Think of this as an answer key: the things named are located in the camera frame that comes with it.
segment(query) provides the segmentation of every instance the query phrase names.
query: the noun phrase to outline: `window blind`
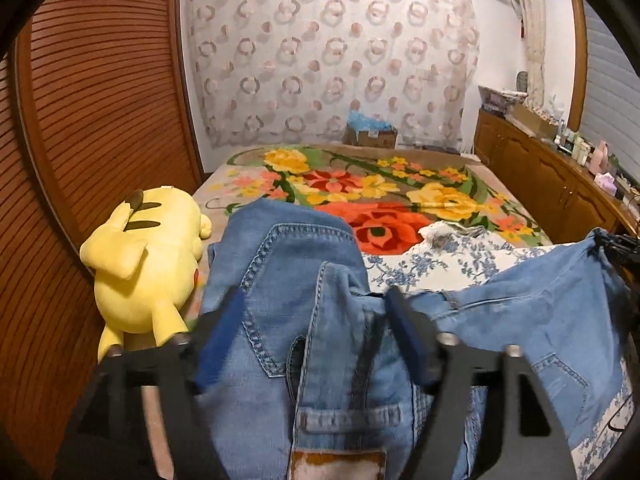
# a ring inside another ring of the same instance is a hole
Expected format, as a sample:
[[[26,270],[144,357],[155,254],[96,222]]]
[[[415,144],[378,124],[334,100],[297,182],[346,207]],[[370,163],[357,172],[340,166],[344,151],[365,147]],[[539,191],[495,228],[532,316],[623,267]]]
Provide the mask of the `window blind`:
[[[587,89],[580,133],[640,178],[640,78],[607,26],[584,3],[587,24]]]

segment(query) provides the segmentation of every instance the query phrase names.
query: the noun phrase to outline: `jeans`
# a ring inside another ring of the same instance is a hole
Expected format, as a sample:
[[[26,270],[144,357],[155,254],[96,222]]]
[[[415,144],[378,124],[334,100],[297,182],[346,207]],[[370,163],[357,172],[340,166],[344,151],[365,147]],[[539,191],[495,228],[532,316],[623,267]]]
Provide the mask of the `jeans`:
[[[202,311],[216,309],[230,285],[246,293],[244,330],[220,380],[199,397],[231,478],[285,478],[299,451],[375,450],[384,478],[397,479],[432,399],[409,379],[350,227],[309,208],[258,200],[232,215],[210,251]],[[484,285],[410,301],[470,346],[521,345],[570,446],[620,390],[628,289],[594,233]],[[470,473],[483,403],[476,388],[465,407],[457,479]]]

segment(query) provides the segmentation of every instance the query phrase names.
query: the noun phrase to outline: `plush toy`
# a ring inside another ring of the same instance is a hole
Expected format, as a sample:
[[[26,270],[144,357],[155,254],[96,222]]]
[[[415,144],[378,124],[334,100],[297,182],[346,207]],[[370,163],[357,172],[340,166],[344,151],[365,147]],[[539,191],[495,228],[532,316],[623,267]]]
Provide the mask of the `plush toy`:
[[[211,220],[188,193],[171,186],[133,192],[80,247],[95,269],[95,302],[106,322],[100,361],[123,332],[153,330],[159,346],[188,332],[178,310],[194,288]]]

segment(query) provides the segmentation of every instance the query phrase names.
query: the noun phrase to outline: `slatted wooden door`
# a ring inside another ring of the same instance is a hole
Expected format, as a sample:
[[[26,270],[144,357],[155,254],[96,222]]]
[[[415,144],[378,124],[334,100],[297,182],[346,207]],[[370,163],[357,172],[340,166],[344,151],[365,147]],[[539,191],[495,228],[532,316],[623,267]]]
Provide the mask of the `slatted wooden door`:
[[[0,424],[50,476],[104,326],[77,250],[126,194],[202,182],[177,0],[46,0],[0,64]]]

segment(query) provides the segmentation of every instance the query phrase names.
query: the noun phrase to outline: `wooden cabinet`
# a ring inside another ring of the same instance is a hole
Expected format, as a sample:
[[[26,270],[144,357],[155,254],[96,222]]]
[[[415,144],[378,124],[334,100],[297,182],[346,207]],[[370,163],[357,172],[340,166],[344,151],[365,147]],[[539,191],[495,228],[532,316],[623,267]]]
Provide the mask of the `wooden cabinet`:
[[[575,161],[507,121],[480,112],[476,154],[554,243],[582,240],[594,227],[633,233],[634,221]]]
[[[612,230],[616,224],[616,215],[589,187],[575,182],[559,220],[559,233],[556,237],[551,237],[551,234],[549,237],[555,243],[563,244],[582,240],[594,227]]]

